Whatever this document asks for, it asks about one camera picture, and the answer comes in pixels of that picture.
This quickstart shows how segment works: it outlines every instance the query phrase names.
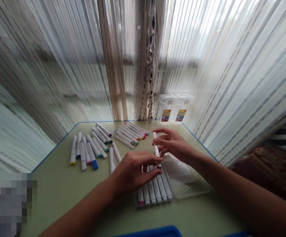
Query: white plastic container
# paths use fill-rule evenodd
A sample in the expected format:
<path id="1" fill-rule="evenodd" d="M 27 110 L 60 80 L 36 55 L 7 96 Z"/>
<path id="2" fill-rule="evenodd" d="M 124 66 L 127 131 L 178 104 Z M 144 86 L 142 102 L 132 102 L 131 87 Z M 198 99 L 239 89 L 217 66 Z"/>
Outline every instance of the white plastic container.
<path id="1" fill-rule="evenodd" d="M 190 113 L 191 105 L 194 97 L 189 94 L 176 94 L 174 109 L 172 111 L 173 117 L 170 119 L 172 125 L 182 125 L 184 117 Z"/>
<path id="2" fill-rule="evenodd" d="M 158 98 L 157 122 L 159 125 L 169 125 L 173 120 L 172 110 L 175 107 L 178 97 L 174 94 L 161 94 Z"/>

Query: right hand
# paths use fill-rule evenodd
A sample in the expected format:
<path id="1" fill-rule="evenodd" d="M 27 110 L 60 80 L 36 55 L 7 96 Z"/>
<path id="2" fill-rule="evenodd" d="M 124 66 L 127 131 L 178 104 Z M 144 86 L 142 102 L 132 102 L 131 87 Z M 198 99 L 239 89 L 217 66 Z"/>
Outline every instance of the right hand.
<path id="1" fill-rule="evenodd" d="M 175 130 L 169 128 L 158 128 L 153 130 L 156 133 L 165 133 L 153 139 L 152 145 L 158 145 L 160 157 L 165 153 L 172 153 L 177 159 L 191 165 L 192 157 L 199 156 L 201 153 L 189 145 L 186 140 Z"/>

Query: table surface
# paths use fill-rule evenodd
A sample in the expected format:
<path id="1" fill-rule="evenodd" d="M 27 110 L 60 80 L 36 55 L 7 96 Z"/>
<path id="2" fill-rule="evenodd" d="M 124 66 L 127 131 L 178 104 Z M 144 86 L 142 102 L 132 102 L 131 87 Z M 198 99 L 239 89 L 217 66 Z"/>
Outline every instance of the table surface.
<path id="1" fill-rule="evenodd" d="M 116 127 L 123 123 L 101 122 L 112 134 Z M 160 127 L 157 121 L 133 123 L 150 133 Z M 75 166 L 69 166 L 74 135 L 78 131 L 83 135 L 90 134 L 94 125 L 92 122 L 77 124 L 34 171 L 34 177 L 37 179 L 36 195 L 33 195 L 32 209 L 28 209 L 28 223 L 23 227 L 20 236 L 40 234 L 110 175 L 109 159 L 98 159 L 99 168 L 96 171 L 88 166 L 87 170 L 82 172 L 79 160 Z M 194 148 L 213 159 L 185 126 L 168 127 L 179 131 Z M 116 142 L 121 157 L 131 151 L 113 137 L 112 140 Z M 152 140 L 151 134 L 140 141 L 134 151 L 147 150 L 153 153 Z M 100 220 L 92 236 L 114 236 L 166 225 L 175 225 L 182 236 L 221 236 L 247 229 L 238 215 L 214 191 L 143 209 L 138 209 L 134 204 L 134 196 L 129 195 L 117 200 L 98 218 Z"/>

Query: striped curtain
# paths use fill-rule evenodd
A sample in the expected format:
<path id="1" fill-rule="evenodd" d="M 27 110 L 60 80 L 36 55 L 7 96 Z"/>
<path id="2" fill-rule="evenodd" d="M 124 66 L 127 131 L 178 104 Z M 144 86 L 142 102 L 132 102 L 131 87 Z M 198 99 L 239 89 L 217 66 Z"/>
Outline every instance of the striped curtain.
<path id="1" fill-rule="evenodd" d="M 0 151 L 26 151 L 8 169 L 46 155 L 15 130 L 50 151 L 81 121 L 147 119 L 150 2 L 0 0 L 0 111 L 18 121 L 0 119 Z M 286 0 L 155 2 L 153 117 L 160 94 L 193 95 L 184 124 L 228 166 L 286 114 Z"/>

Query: colorful label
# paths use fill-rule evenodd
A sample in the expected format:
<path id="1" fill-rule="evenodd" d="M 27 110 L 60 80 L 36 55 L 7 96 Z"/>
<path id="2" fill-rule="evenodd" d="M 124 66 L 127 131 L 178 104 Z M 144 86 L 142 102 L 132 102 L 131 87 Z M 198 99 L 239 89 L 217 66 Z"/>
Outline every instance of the colorful label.
<path id="1" fill-rule="evenodd" d="M 183 120 L 183 117 L 185 116 L 187 110 L 179 110 L 177 117 L 176 117 L 176 122 L 181 122 Z"/>
<path id="2" fill-rule="evenodd" d="M 161 122 L 168 122 L 171 110 L 163 110 Z"/>

